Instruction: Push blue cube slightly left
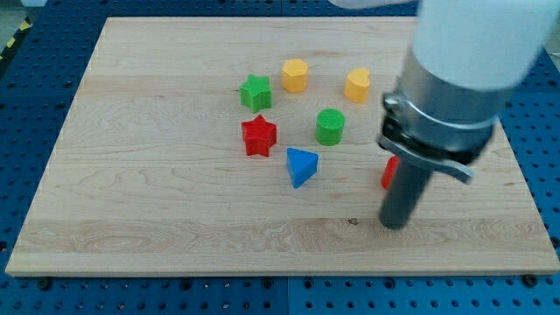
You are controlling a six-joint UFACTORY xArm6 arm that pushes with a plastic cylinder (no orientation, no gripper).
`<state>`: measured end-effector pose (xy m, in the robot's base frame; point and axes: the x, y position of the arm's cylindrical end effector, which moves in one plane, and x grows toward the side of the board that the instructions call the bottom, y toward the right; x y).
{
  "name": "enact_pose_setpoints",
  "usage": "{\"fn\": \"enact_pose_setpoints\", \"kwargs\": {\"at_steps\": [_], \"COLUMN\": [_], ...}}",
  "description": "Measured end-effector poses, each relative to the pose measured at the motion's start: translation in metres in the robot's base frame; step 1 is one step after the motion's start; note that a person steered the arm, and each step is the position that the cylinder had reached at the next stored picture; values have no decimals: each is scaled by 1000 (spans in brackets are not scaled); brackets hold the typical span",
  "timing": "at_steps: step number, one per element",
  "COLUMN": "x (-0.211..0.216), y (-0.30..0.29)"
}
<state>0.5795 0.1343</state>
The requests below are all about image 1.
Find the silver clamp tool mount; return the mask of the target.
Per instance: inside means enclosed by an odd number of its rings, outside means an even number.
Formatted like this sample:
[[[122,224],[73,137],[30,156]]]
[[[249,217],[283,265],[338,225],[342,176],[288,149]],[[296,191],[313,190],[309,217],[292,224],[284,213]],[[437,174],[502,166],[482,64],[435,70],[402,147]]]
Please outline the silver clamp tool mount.
[[[482,117],[463,101],[436,101],[419,108],[402,92],[382,95],[385,114],[378,144],[423,171],[468,183],[476,160],[494,133],[497,115]]]

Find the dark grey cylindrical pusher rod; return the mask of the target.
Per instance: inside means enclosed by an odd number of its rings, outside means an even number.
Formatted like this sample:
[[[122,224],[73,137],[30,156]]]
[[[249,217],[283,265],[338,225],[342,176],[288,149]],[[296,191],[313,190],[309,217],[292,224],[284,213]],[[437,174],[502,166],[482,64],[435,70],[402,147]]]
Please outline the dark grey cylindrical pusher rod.
[[[399,230],[407,225],[431,176],[432,171],[400,160],[380,207],[379,220],[384,227]]]

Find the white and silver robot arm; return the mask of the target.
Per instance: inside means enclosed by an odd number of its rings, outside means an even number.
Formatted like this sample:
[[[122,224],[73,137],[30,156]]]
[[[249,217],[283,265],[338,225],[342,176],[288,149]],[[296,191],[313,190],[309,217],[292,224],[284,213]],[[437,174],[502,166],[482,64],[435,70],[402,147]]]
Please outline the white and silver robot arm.
[[[379,220],[403,228],[434,172],[469,182],[469,164],[559,16],[558,0],[422,0],[378,144],[400,158]]]

